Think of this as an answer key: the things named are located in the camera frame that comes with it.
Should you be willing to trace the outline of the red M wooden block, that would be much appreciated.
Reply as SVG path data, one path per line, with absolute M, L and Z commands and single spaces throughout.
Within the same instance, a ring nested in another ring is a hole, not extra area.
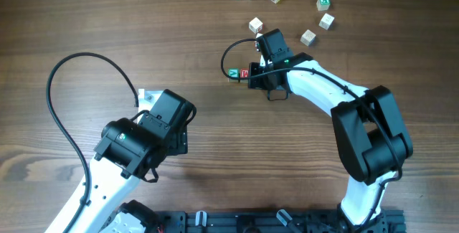
M 240 77 L 242 78 L 241 82 L 248 82 L 247 77 L 249 77 L 249 70 L 248 69 L 241 69 L 240 70 Z

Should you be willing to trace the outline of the green V wooden block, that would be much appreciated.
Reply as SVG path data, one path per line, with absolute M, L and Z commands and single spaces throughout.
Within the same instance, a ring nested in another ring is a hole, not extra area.
M 227 74 L 229 75 L 229 82 L 239 82 L 240 71 L 237 68 L 229 68 Z

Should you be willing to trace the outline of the carrot picture wooden block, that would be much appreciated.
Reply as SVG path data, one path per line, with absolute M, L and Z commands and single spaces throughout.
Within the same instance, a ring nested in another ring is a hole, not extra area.
M 259 33 L 263 29 L 263 23 L 255 17 L 249 22 L 249 29 L 252 31 L 254 34 Z

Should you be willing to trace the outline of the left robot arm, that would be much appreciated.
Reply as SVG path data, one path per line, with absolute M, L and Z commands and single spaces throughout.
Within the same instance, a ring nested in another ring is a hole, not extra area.
M 83 163 L 85 175 L 48 226 L 48 232 L 145 232 L 156 225 L 140 204 L 127 197 L 168 156 L 187 152 L 187 126 L 197 114 L 188 100 L 170 90 L 142 100 L 132 118 L 109 122 Z

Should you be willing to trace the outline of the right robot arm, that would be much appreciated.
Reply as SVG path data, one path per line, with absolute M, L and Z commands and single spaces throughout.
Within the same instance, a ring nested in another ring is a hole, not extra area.
M 318 106 L 332 119 L 339 158 L 350 175 L 341 213 L 351 230 L 376 219 L 388 183 L 402 177 L 413 144 L 389 89 L 353 85 L 323 69 L 312 56 L 293 51 L 279 29 L 257 34 L 260 62 L 250 64 L 249 86 L 284 90 Z

